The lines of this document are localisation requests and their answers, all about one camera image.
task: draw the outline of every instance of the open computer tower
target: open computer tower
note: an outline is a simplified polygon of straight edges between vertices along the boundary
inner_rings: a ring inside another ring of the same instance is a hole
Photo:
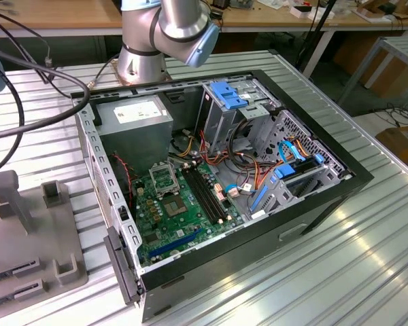
[[[312,231],[373,178],[262,71],[96,90],[77,123],[143,321]]]

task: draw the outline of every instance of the ram slot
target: ram slot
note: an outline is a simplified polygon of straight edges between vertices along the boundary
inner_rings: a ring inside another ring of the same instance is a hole
[[[182,174],[210,223],[217,224],[219,219],[224,218],[224,212],[208,189],[202,176],[196,170],[183,170]]]

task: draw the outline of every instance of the motherboard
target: motherboard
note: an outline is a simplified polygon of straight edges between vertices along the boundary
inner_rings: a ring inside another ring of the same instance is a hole
[[[142,266],[176,255],[244,223],[208,165],[159,167],[133,181]]]

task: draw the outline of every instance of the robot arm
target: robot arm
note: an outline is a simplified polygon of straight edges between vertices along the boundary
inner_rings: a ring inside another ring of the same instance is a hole
[[[218,39],[219,28],[199,0],[124,0],[118,73],[126,83],[166,79],[163,53],[200,67]]]

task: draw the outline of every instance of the metal slatted surface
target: metal slatted surface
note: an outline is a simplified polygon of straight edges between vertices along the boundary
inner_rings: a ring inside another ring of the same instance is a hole
[[[408,65],[408,37],[384,37],[381,46]]]
[[[408,170],[280,57],[246,52],[212,56],[200,69],[176,60],[168,60],[167,65],[173,78],[263,69],[375,178],[318,229],[147,325],[408,322]],[[89,82],[99,67],[63,70]],[[20,91],[28,121],[68,108],[69,101],[39,82],[33,72],[8,75]],[[66,91],[75,90],[65,81],[56,82]],[[99,87],[116,85],[114,74],[107,70]],[[16,122],[13,99],[5,90],[0,94],[0,130]],[[0,141],[0,157],[11,143]],[[69,186],[89,282],[9,315],[0,325],[139,325],[139,310],[124,305],[103,246],[106,231],[83,165],[74,119],[24,135],[7,165],[11,167],[20,175],[22,188],[51,179]]]

